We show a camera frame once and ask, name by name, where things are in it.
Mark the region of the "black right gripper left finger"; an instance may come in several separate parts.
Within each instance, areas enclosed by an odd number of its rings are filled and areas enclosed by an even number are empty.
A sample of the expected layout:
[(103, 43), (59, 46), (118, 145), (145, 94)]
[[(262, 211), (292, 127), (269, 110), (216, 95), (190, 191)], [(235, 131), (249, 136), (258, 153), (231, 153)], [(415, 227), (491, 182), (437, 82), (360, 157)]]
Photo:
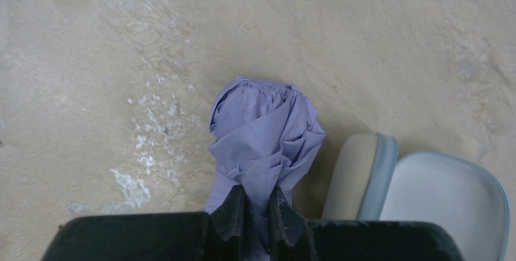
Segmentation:
[(43, 260), (243, 260), (245, 191), (213, 213), (100, 215), (61, 226)]

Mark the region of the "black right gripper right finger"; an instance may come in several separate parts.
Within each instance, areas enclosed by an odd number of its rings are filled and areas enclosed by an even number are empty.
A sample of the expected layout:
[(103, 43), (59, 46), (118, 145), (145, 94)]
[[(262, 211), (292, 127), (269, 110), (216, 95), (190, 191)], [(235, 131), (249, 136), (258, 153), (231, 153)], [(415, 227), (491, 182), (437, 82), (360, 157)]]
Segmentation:
[(304, 218), (279, 187), (269, 200), (271, 260), (462, 260), (440, 226), (418, 221)]

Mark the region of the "lilac umbrella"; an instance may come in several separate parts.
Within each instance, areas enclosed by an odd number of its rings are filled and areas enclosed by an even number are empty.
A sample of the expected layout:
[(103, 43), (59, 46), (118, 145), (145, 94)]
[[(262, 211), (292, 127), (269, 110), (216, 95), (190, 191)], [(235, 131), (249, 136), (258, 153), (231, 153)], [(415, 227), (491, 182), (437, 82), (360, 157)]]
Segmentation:
[(315, 107), (295, 85), (237, 77), (212, 106), (214, 183), (204, 210), (213, 213), (235, 185), (246, 194), (245, 258), (268, 260), (268, 202), (274, 188), (292, 202), (325, 139)]

